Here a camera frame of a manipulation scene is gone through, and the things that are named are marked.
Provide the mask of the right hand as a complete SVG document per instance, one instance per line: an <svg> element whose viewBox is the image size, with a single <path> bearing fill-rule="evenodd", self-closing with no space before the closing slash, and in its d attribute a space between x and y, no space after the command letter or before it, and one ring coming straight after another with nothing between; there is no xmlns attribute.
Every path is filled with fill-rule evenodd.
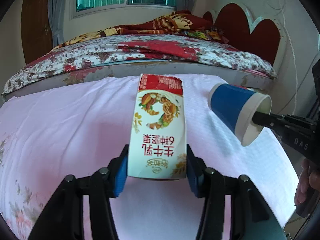
<svg viewBox="0 0 320 240"><path fill-rule="evenodd" d="M302 161L302 172L299 176L298 186L295 193L295 205L299 205L305 202L307 198L307 190L313 188L316 191L320 191L320 177L319 168L315 168L312 172L309 172L310 161L304 159Z"/></svg>

